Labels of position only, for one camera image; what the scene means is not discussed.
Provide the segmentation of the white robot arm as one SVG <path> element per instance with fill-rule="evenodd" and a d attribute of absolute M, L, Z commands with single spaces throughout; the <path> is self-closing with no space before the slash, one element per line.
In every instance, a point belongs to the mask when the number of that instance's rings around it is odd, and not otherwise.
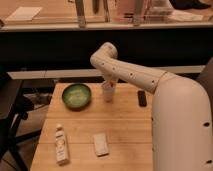
<path fill-rule="evenodd" d="M 174 73 L 117 59 L 106 42 L 90 63 L 106 80 L 119 79 L 153 94 L 153 171 L 213 171 L 211 102 L 198 82 Z"/>

